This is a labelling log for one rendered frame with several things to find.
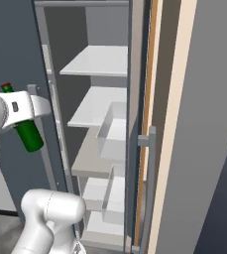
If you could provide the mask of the white fridge shelf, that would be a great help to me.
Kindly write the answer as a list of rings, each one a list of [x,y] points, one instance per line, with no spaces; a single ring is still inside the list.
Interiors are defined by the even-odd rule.
[[[59,73],[73,75],[127,76],[128,48],[87,46]]]
[[[91,86],[67,122],[67,126],[86,128],[100,126],[112,102],[126,101],[126,88]]]

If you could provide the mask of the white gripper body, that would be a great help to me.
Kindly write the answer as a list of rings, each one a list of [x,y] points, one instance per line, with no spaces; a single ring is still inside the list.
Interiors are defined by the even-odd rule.
[[[42,98],[38,95],[32,95],[31,100],[33,104],[33,111],[34,111],[35,118],[51,114],[52,112],[51,105],[47,99]]]

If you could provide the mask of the green beer bottle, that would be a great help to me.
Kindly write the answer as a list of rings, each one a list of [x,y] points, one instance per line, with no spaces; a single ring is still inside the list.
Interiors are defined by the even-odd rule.
[[[28,152],[35,152],[44,146],[42,136],[35,124],[33,104],[28,91],[15,91],[10,82],[1,85],[0,97],[7,107],[3,128],[14,127]]]

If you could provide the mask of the dark grey fridge door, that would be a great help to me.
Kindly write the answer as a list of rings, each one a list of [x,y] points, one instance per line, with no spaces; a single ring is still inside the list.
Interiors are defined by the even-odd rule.
[[[151,1],[129,0],[124,254],[132,254],[135,236],[140,160],[138,136],[142,130]]]
[[[0,0],[0,89],[6,82],[17,91],[35,84],[39,96],[51,97],[33,0]],[[0,214],[20,216],[30,189],[66,190],[55,119],[46,116],[42,125],[49,169],[40,151],[26,151],[14,129],[0,135]]]

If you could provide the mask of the white fridge drawer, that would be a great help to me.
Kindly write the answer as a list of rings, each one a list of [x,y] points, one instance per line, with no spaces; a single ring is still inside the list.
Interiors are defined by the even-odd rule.
[[[84,189],[86,227],[82,241],[91,246],[121,250],[124,238],[125,179],[89,178]]]

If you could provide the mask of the grey fridge shelf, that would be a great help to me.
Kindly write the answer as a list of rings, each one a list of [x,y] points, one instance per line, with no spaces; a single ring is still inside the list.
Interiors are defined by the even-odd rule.
[[[99,155],[96,135],[98,127],[90,127],[71,167],[74,176],[108,179],[115,161]]]

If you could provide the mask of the grey fridge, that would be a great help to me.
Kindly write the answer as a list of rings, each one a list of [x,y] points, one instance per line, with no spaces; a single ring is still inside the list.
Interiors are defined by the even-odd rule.
[[[46,63],[57,137],[66,186],[83,198],[88,179],[74,176],[71,167],[84,141],[86,127],[68,127],[91,86],[128,88],[127,76],[65,75],[59,72],[87,46],[121,46],[129,49],[129,0],[36,0],[36,15]],[[99,155],[115,161],[108,179],[125,177],[127,101],[112,102],[96,135]],[[82,241],[87,215],[76,225],[81,243],[102,253],[124,254]],[[138,254],[135,226],[132,254]]]

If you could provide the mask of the beige and grey cabinet panel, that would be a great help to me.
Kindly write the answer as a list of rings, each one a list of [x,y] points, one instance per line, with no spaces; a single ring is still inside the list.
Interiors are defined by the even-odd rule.
[[[227,254],[227,0],[164,0],[148,254]]]

